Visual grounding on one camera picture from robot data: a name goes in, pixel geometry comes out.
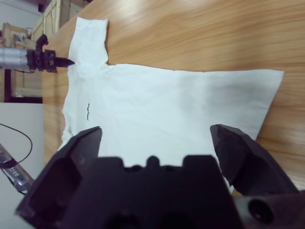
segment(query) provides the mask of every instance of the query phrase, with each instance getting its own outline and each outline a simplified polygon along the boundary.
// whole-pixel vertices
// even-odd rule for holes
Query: small black logo
[[[90,114],[89,107],[90,107],[90,104],[88,104],[88,107],[87,107],[87,121],[89,121],[89,114]]]

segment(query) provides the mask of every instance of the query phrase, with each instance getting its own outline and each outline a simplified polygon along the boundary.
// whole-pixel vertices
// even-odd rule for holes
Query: t-shirt
[[[107,20],[77,19],[63,107],[63,145],[81,130],[102,128],[99,156],[126,167],[181,166],[186,155],[216,157],[210,126],[236,127],[256,139],[283,72],[190,72],[108,65]]]

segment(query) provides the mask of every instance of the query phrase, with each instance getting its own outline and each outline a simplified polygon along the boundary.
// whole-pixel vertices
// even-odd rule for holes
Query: white surface
[[[42,104],[0,103],[0,110],[0,123],[16,128],[32,139],[32,153],[21,165],[33,178],[36,178],[43,168]],[[3,126],[0,126],[0,143],[17,161],[23,159],[30,149],[30,142],[25,136]],[[32,228],[14,215],[23,196],[16,191],[2,172],[0,172],[0,187],[0,228]]]
[[[4,22],[21,28],[33,28],[40,15],[38,4],[24,0],[0,0],[0,30]]]
[[[180,166],[186,155],[215,156],[210,125],[237,127],[256,139],[283,72],[109,66],[102,42],[107,24],[77,19],[63,144],[98,125],[103,131],[99,156],[119,156],[126,166],[144,166],[155,155],[162,165]]]

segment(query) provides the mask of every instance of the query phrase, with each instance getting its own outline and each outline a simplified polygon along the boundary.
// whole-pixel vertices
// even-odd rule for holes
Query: wooden crate
[[[34,26],[31,39],[36,41],[42,34],[50,38],[86,5],[84,0],[51,0]]]
[[[35,49],[36,42],[24,39],[20,41],[13,35],[12,47],[18,49]],[[41,72],[22,73],[16,70],[11,71],[11,91],[14,97],[42,97]]]
[[[5,38],[0,37],[0,47],[5,47]],[[0,69],[0,102],[4,102],[4,69]]]

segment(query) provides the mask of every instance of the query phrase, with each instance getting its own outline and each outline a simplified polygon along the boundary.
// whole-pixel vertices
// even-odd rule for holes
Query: silver cylinder
[[[27,50],[0,47],[0,68],[28,70]]]

